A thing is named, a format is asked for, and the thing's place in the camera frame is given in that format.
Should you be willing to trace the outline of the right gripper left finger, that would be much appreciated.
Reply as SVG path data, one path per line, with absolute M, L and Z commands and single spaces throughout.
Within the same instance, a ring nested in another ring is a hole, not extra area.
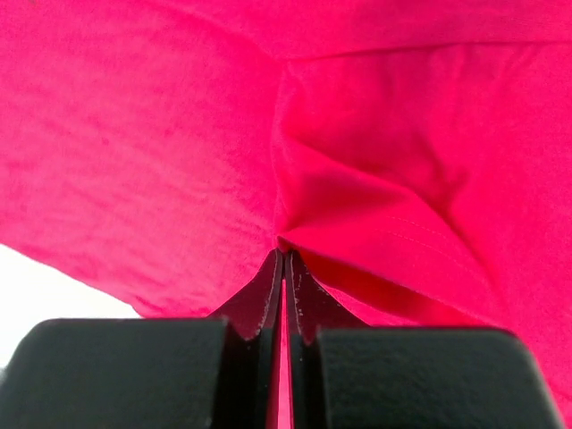
M 1 375 L 4 428 L 274 428 L 283 255 L 203 318 L 51 319 Z

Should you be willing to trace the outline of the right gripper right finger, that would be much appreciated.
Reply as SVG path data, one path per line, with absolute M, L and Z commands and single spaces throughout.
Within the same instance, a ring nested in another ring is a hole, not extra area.
M 284 259 L 296 428 L 561 428 L 532 354 L 484 327 L 372 327 Z

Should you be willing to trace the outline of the pink t shirt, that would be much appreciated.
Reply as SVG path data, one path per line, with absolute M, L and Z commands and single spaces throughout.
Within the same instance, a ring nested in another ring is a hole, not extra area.
M 571 419 L 568 1 L 4 1 L 1 241 L 146 317 L 274 247 L 371 324 L 491 324 Z

